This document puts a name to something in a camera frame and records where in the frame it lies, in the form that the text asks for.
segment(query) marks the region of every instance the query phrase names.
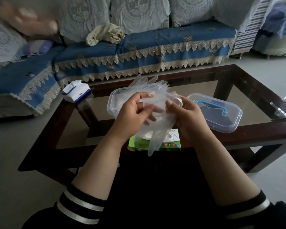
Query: striped sleeve cuff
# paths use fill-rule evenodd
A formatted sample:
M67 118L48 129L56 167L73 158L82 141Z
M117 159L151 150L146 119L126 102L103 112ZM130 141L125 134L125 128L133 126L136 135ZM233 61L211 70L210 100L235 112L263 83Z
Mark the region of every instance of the striped sleeve cuff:
M251 200L219 207L220 212L233 227L255 225L261 214L271 205L265 194L260 193Z
M92 197L73 185L67 187L56 206L69 218L88 225L97 224L105 207L105 200Z

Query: striped sofa armrest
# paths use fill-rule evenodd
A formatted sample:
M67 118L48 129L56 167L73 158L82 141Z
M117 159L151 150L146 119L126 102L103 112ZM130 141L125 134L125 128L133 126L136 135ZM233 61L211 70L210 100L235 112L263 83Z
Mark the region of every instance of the striped sofa armrest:
M253 47L258 30L262 27L266 14L269 13L272 0L263 0L251 18L244 32L239 32L232 55L249 52Z

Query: hand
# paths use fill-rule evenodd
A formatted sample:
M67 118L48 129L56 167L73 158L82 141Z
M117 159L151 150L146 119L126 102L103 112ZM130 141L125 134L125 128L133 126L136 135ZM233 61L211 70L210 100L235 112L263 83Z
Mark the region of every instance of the hand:
M108 135L119 140L124 144L129 138L135 135L143 123L149 118L152 121L156 119L152 113L156 110L154 105L148 105L143 108L143 103L138 103L142 98L153 97L153 93L137 92L129 98L121 108L113 126Z
M189 142L199 141L208 135L212 135L213 133L208 127L199 106L184 96L180 97L183 107L173 103L171 100L166 101L166 107L169 112L177 115L176 124L182 135Z

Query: sofa leg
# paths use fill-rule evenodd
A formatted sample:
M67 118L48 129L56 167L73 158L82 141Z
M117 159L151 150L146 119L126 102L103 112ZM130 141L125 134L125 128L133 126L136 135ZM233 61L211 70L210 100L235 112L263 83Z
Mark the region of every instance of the sofa leg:
M242 59L242 55L243 55L243 54L244 54L244 53L239 54L237 58L238 58L238 59Z

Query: wooden table frame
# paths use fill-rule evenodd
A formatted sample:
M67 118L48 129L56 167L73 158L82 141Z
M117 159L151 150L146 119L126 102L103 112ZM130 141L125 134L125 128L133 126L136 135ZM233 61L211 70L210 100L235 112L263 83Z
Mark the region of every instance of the wooden table frame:
M254 104L265 113L274 115L271 107L277 106L286 113L286 102L274 92L251 77L236 65L218 66L195 71L185 71L160 75L159 80L175 79L173 86L190 83L200 83L218 80L214 97L226 100L235 85ZM98 84L91 87L94 97L108 96L113 90L128 86L132 80L122 80L112 83ZM56 145L67 125L72 112L77 108L88 126L98 128L94 136L106 134L103 128L109 128L114 120L98 121L86 100L72 104L62 100L57 110L43 129L42 133L19 166L19 171L37 170L40 173L68 185L75 174L69 168L82 167L91 155L96 145L76 148L56 149ZM233 133L225 134L213 131L215 136L229 150L230 154L242 164L246 172L258 172L286 153L286 119L273 119L270 123L240 126ZM130 152L126 144L121 151L120 162L127 164L138 162L171 162L176 160L195 159L193 148L181 136L182 152L159 154L155 153L147 159L145 154ZM257 153L250 147L263 146Z

